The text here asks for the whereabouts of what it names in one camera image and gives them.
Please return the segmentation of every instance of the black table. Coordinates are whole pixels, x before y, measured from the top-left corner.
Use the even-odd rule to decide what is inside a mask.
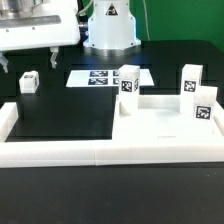
[[[179,94],[185,64],[202,64],[203,85],[219,87],[224,105],[224,54],[205,41],[143,43],[119,58],[64,47],[52,70],[48,49],[9,52],[10,74],[0,72],[0,104],[17,102],[20,119],[7,141],[110,139],[117,88],[65,88],[71,70],[151,71],[154,87],[141,94]],[[18,80],[37,70],[40,88],[21,95]],[[0,223],[223,223],[223,163],[0,170]]]

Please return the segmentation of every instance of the cable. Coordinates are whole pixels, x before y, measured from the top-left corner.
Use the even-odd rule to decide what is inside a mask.
[[[148,38],[148,40],[150,40],[147,6],[146,6],[146,2],[145,2],[145,0],[142,0],[142,1],[143,1],[144,11],[145,11],[145,26],[146,26],[147,38]]]
[[[90,0],[88,5],[84,9],[82,9],[81,11],[78,12],[78,15],[85,13],[89,9],[89,7],[92,5],[92,3],[93,3],[93,0]]]

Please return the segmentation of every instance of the white mat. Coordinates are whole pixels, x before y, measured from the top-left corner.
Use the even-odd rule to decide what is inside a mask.
[[[111,87],[118,86],[116,70],[76,70],[71,71],[66,87]],[[148,69],[140,70],[140,86],[154,86]]]

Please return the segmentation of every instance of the white cube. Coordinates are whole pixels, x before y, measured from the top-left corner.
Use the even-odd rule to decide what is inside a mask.
[[[140,67],[123,65],[118,71],[119,94],[139,94]]]
[[[138,110],[140,67],[123,65],[118,71],[120,112],[132,115]]]
[[[217,87],[199,86],[194,96],[194,119],[213,120],[213,111],[217,97]]]
[[[180,113],[193,116],[194,95],[201,85],[202,65],[186,64],[182,70],[181,92],[180,92]]]
[[[35,93],[39,86],[38,72],[25,72],[19,80],[19,85],[21,93]]]

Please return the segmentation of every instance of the warning label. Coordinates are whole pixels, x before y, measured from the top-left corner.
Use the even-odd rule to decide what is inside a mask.
[[[117,11],[113,4],[110,5],[110,8],[107,10],[106,16],[117,16]]]

